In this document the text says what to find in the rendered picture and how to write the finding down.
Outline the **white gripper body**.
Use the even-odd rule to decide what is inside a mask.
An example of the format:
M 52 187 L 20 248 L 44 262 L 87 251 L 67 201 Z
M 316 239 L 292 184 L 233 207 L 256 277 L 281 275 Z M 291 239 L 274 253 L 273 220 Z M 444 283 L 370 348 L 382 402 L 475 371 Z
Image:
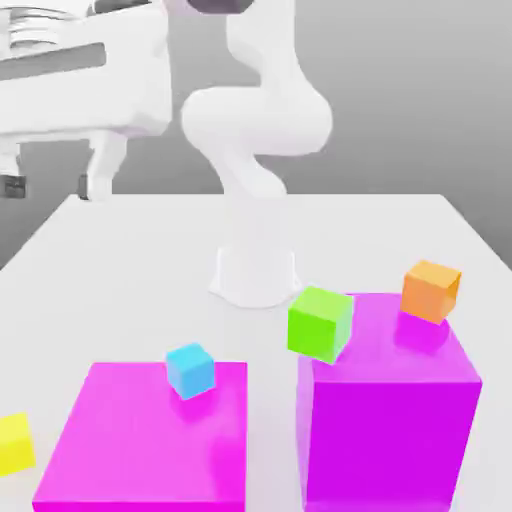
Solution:
M 0 1 L 0 142 L 163 133 L 172 119 L 161 1 Z

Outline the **small blue cube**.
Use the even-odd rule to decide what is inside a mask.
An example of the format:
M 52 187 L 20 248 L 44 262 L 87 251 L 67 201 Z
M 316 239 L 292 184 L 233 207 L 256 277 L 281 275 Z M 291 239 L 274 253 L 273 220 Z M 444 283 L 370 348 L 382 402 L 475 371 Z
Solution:
M 198 343 L 166 355 L 168 382 L 182 400 L 189 400 L 215 387 L 215 363 Z

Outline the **small green cube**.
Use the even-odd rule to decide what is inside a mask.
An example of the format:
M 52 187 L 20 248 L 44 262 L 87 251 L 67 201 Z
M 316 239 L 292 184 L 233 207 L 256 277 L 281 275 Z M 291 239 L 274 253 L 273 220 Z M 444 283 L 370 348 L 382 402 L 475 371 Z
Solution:
M 288 349 L 334 364 L 351 336 L 354 305 L 351 295 L 306 287 L 288 310 Z

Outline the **small yellow cube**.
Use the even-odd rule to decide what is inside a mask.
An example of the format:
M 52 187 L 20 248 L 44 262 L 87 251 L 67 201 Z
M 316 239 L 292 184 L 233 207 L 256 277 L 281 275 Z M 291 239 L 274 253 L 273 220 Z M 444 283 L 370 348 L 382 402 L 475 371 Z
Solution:
M 35 465 L 34 442 L 27 414 L 0 417 L 0 477 Z

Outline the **small orange cube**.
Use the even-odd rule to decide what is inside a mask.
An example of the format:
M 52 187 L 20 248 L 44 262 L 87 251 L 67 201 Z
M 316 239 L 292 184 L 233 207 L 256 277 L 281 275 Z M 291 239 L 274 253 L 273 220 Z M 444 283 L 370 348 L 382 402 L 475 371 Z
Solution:
M 421 260 L 405 275 L 400 310 L 440 325 L 454 309 L 462 273 Z

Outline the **large flat magenta box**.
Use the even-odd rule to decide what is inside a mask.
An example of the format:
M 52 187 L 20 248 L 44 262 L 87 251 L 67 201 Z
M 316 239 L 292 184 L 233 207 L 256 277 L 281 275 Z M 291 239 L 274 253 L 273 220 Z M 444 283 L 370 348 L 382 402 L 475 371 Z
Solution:
M 247 366 L 183 400 L 158 362 L 93 364 L 34 512 L 246 512 Z

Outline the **large tall magenta box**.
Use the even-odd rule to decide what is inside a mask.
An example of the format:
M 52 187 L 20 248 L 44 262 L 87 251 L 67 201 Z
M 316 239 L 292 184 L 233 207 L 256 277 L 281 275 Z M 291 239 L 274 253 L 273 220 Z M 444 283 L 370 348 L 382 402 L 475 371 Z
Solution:
M 448 512 L 481 388 L 448 323 L 357 295 L 337 362 L 298 361 L 304 512 Z

